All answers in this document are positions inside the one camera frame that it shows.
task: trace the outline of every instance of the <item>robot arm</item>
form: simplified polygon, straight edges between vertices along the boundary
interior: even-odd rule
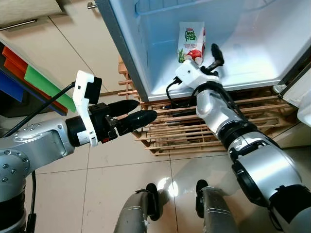
[[[302,184],[291,158],[228,107],[219,78],[210,70],[203,73],[202,68],[186,60],[176,75],[198,90],[197,115],[227,149],[233,172],[248,199],[268,208],[274,225],[284,232],[311,232],[311,193]]]
[[[0,233],[23,232],[25,178],[34,170],[74,152],[86,143],[96,146],[143,127],[156,118],[151,110],[117,120],[138,106],[135,100],[99,103],[101,80],[79,71],[74,103],[80,116],[43,121],[0,139]]]

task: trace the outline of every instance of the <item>tiled floor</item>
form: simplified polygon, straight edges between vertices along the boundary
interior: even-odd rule
[[[116,98],[103,98],[110,103]],[[57,117],[40,115],[33,122]],[[306,186],[311,188],[311,148],[286,150],[297,162]],[[120,210],[137,189],[153,182],[165,203],[150,233],[200,233],[203,220],[195,212],[195,185],[206,179],[221,189],[241,233],[276,233],[267,211],[250,203],[223,153],[155,157],[132,135],[95,148],[84,145],[75,153],[37,171],[36,232],[112,233]],[[29,209],[31,178],[27,178]]]

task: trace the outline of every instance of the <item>refrigerator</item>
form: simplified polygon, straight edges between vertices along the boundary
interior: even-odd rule
[[[167,99],[178,68],[179,22],[204,22],[227,91],[288,83],[310,60],[310,0],[95,0],[142,101]],[[191,95],[183,84],[171,97]]]

